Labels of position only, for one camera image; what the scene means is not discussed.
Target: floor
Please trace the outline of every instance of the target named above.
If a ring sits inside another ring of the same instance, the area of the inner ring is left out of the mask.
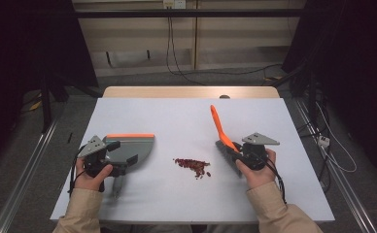
[[[182,51],[182,53],[182,64],[187,65],[189,52]],[[129,58],[129,63],[127,63],[129,66],[121,69],[107,67],[107,60],[103,59],[103,56],[100,57],[101,59],[97,59],[101,63],[93,60],[96,65],[96,73],[100,74],[98,75],[100,89],[103,90],[105,86],[118,84],[192,84],[181,76],[170,74],[164,63],[152,67],[151,70],[151,67],[145,63],[148,62],[145,55],[147,55],[145,51],[136,54],[113,54],[115,65],[119,65],[118,61]],[[152,59],[157,59],[158,64],[161,63],[161,60],[165,60],[164,53],[161,54],[160,52],[158,58],[156,57],[157,55],[154,52]],[[271,67],[257,72],[256,70],[259,69],[256,67],[262,66],[258,66],[258,64],[261,64],[253,58],[245,63],[247,63],[247,65],[243,64],[245,67],[242,67],[242,63],[224,63],[224,69],[219,69],[224,74],[205,73],[188,75],[188,77],[206,84],[261,85],[270,83],[265,79],[267,77],[275,78],[284,75],[279,67]],[[214,65],[216,63],[210,63],[209,68],[216,67]],[[249,74],[229,75],[230,72]],[[0,218],[1,216],[10,218],[10,221],[3,221],[6,224],[0,227],[3,229],[0,232],[51,232],[54,228],[54,223],[50,222],[50,214],[56,198],[61,192],[61,184],[65,181],[72,160],[71,153],[69,155],[67,155],[67,152],[62,154],[62,151],[77,150],[95,106],[95,99],[72,87],[67,87],[67,89],[70,93],[70,99],[67,103],[51,102],[53,116],[58,118],[58,123],[47,139],[49,141],[45,148],[37,148],[37,143],[45,140],[42,138],[44,135],[41,134],[42,109],[40,107],[35,111],[26,111],[26,106],[21,111],[10,140],[0,151]],[[311,132],[309,127],[305,127],[307,122],[304,113],[301,112],[301,110],[304,110],[305,98],[292,97],[286,84],[279,87],[278,91],[281,97],[285,99],[296,130],[301,136],[303,146],[316,173],[320,174],[323,167],[323,157],[319,153],[313,137],[307,136]],[[35,94],[35,92],[27,93],[26,99]],[[344,126],[344,122],[340,121],[338,113],[332,109],[332,104],[329,105],[327,111],[330,115],[329,125],[334,136],[338,139],[338,142],[334,138],[331,139],[332,155],[338,160],[341,167],[352,170],[354,169],[354,162],[348,156],[349,153],[356,161],[357,171],[344,172],[335,165],[328,164],[328,169],[324,171],[322,183],[325,185],[326,198],[336,221],[326,222],[320,224],[320,226],[324,232],[377,232],[377,170],[368,161],[361,145],[351,137],[350,132]],[[36,150],[40,151],[40,156],[37,159],[34,158],[33,152]],[[35,169],[31,171],[31,175],[25,176],[30,166],[35,167]],[[25,186],[25,191],[16,193],[17,185]],[[12,206],[16,208],[6,209],[8,202],[11,202]]]

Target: cable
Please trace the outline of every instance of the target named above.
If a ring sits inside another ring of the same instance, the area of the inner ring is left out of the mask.
[[[175,73],[175,72],[171,71],[169,63],[168,63],[168,54],[169,54],[169,50],[170,50],[170,39],[171,39],[171,44],[172,44],[172,49],[173,49],[174,61],[176,63],[177,69],[179,71],[178,73]],[[272,65],[267,65],[267,66],[265,66],[263,68],[259,68],[259,69],[253,70],[253,71],[246,71],[246,72],[239,72],[239,73],[217,72],[217,71],[196,71],[196,72],[186,72],[186,73],[183,73],[180,70],[180,67],[179,67],[179,64],[178,64],[177,58],[176,58],[176,52],[175,52],[175,47],[174,47],[173,20],[172,20],[171,17],[168,18],[168,43],[167,43],[166,64],[167,64],[167,69],[168,69],[168,71],[171,74],[183,76],[187,81],[189,81],[191,83],[201,84],[201,85],[205,85],[205,84],[192,81],[192,80],[188,79],[186,77],[186,75],[197,75],[197,74],[248,75],[248,74],[256,73],[256,72],[259,72],[259,71],[263,71],[265,73],[265,70],[268,69],[268,68],[270,68],[270,67],[282,66],[283,65],[283,64],[272,64]]]
[[[282,177],[279,175],[279,172],[277,171],[277,168],[276,168],[276,164],[274,164],[273,161],[271,161],[270,158],[267,157],[267,160],[273,164],[273,166],[271,166],[267,161],[265,161],[265,159],[262,159],[258,154],[254,153],[254,152],[251,152],[251,154],[253,154],[255,157],[259,158],[259,160],[261,162],[264,163],[264,165],[266,165],[272,172],[273,174],[277,177],[277,181],[279,182],[279,188],[280,188],[280,191],[282,191],[282,198],[283,198],[283,202],[285,204],[288,204],[286,202],[286,192],[285,192],[285,184],[283,183],[283,179]]]
[[[79,156],[79,153],[82,151],[82,149],[85,147],[86,145],[80,147],[80,149],[77,151],[76,155],[74,155],[74,159],[73,159],[73,162],[71,164],[71,175],[70,175],[70,189],[68,190],[68,193],[71,197],[71,193],[73,192],[73,189],[74,189],[74,185],[76,183],[76,179],[79,175],[79,174],[75,179],[74,179],[74,170],[76,168],[76,162],[77,162],[77,157]]]
[[[170,71],[171,74],[176,75],[174,72],[172,72],[170,70],[170,66],[168,65],[168,52],[170,50],[170,38],[171,38],[171,44],[173,46],[174,61],[176,62],[177,70],[179,71],[180,75],[183,76],[183,78],[185,78],[185,80],[189,81],[190,83],[196,83],[196,84],[199,84],[199,85],[205,85],[203,83],[199,83],[199,82],[190,80],[180,70],[179,63],[177,62],[177,58],[176,58],[176,52],[175,52],[175,49],[174,49],[173,20],[171,19],[171,17],[168,18],[168,43],[167,43],[167,55],[166,55],[166,63],[167,63],[167,69],[168,69],[168,71]]]
[[[347,169],[341,167],[340,165],[337,164],[337,161],[336,161],[336,160],[334,160],[332,157],[330,157],[329,154],[331,154],[331,152],[326,152],[325,148],[323,148],[323,146],[321,146],[321,147],[325,150],[326,156],[327,156],[327,157],[330,159],[330,161],[331,161],[334,165],[336,165],[340,170],[345,171],[345,172],[348,172],[348,173],[354,173],[354,172],[356,172],[357,169],[358,169],[358,165],[356,164],[355,159],[354,159],[354,158],[349,154],[349,152],[343,147],[343,145],[339,142],[339,140],[336,138],[336,136],[334,136],[333,132],[331,131],[331,129],[330,129],[330,127],[329,127],[329,125],[328,125],[328,123],[327,123],[327,121],[326,121],[326,117],[325,117],[325,114],[324,114],[323,111],[322,111],[322,108],[319,106],[318,103],[316,103],[316,105],[318,106],[318,108],[319,108],[319,110],[320,110],[320,112],[321,112],[321,114],[322,114],[322,116],[323,116],[323,119],[325,120],[325,124],[326,124],[326,126],[327,126],[327,128],[328,128],[328,131],[329,131],[330,135],[334,138],[334,140],[336,140],[336,142],[340,145],[340,147],[341,147],[341,148],[342,148],[342,149],[343,149],[343,150],[349,155],[349,157],[350,157],[350,159],[352,160],[352,162],[353,162],[355,168],[354,168],[353,170],[347,170]]]

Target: white table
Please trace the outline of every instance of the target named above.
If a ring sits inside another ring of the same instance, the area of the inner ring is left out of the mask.
[[[112,178],[106,179],[101,221],[121,223],[251,223],[257,222],[239,179],[215,146],[219,139],[210,114],[216,106],[225,134],[232,141],[255,131],[280,142],[268,146],[277,152],[288,203],[298,205],[317,222],[334,220],[316,174],[280,98],[101,98],[82,145],[93,135],[154,133],[154,147],[144,162],[127,170],[120,199],[111,196]],[[211,163],[211,177],[197,180],[173,158]],[[65,214],[69,176],[51,215]]]

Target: red beans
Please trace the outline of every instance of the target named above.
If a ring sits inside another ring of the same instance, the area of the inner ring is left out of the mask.
[[[180,167],[184,168],[190,168],[191,171],[195,172],[195,177],[198,179],[202,179],[205,166],[210,166],[210,163],[204,162],[204,161],[198,161],[194,159],[183,159],[183,158],[176,158],[173,159],[174,163],[178,163]]]

